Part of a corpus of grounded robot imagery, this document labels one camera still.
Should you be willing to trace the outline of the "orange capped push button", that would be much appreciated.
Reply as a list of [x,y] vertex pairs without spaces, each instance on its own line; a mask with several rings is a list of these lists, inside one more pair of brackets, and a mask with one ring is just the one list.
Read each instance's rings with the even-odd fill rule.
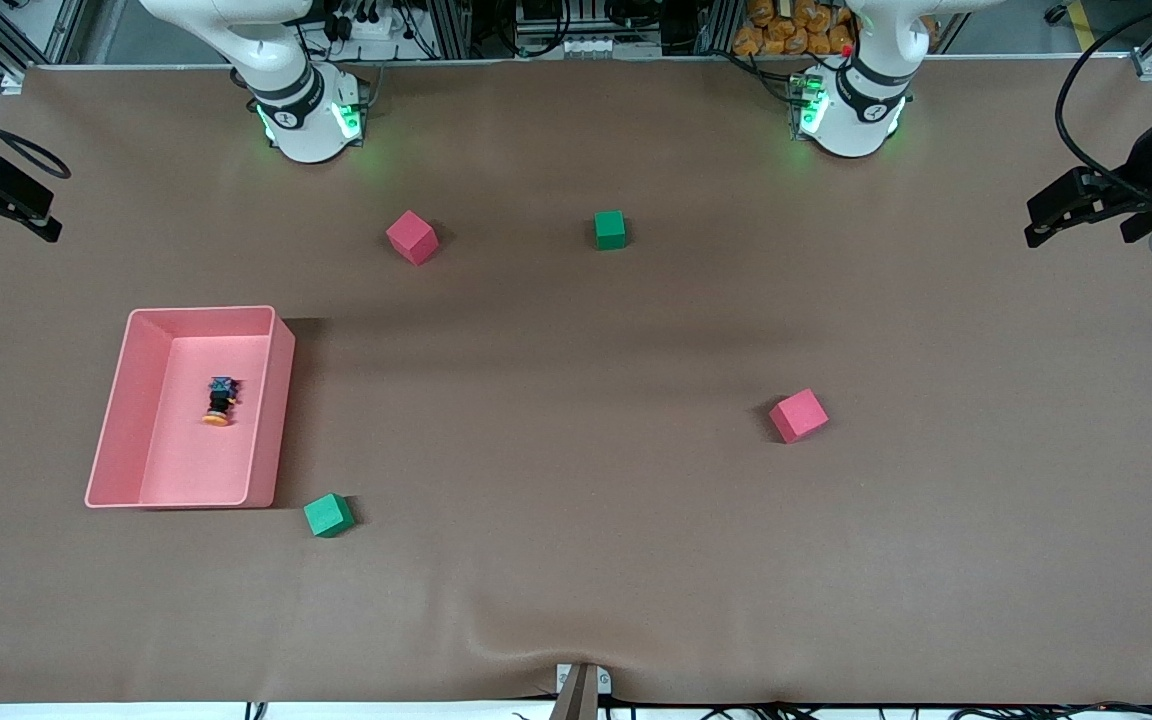
[[210,427],[228,427],[230,414],[238,401],[241,382],[229,376],[217,376],[207,382],[207,407],[202,423]]

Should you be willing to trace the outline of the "pile of orange objects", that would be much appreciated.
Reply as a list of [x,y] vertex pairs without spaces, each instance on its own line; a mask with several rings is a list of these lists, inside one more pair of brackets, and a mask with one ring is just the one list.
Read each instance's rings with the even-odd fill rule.
[[847,56],[856,22],[844,0],[742,0],[732,54]]

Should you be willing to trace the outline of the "metal clamp bracket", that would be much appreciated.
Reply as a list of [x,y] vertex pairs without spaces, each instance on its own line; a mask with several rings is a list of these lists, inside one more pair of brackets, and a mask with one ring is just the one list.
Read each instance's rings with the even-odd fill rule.
[[550,720],[604,720],[602,697],[611,697],[611,670],[594,664],[559,664],[556,702]]

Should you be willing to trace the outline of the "white power strip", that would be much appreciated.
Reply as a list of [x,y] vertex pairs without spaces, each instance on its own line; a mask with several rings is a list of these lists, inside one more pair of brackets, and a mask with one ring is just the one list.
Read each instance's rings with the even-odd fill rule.
[[396,0],[321,0],[321,8],[329,41],[388,41],[401,20]]

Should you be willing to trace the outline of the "pink foam cube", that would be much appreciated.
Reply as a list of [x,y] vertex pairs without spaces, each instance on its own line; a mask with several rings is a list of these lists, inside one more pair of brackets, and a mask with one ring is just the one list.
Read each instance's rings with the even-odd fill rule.
[[387,228],[387,238],[402,258],[415,266],[429,262],[440,247],[433,225],[408,210]]
[[781,441],[791,445],[823,429],[829,415],[814,391],[805,388],[772,406],[770,419]]

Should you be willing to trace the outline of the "brown table mat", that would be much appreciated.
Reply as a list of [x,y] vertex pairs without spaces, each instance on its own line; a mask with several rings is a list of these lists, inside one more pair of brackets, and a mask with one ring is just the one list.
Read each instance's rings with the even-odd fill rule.
[[[1152,703],[1152,253],[1023,236],[1066,69],[932,61],[849,161],[726,61],[393,67],[319,167],[225,70],[32,70],[0,702]],[[296,338],[274,505],[88,509],[128,316],[230,305]]]

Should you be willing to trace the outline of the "white terminal block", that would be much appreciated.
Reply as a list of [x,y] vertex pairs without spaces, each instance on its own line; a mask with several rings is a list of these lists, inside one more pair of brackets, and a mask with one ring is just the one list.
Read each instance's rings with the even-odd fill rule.
[[652,60],[664,56],[657,36],[650,35],[575,35],[564,38],[554,50],[544,53],[550,41],[530,47],[532,58],[543,60]]

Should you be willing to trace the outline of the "pink plastic bin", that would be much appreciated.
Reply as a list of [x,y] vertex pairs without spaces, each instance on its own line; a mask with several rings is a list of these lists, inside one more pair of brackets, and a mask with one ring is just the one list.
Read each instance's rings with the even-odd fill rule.
[[[134,310],[84,492],[88,509],[270,507],[294,344],[274,306]],[[202,423],[217,376],[238,381],[228,427]]]

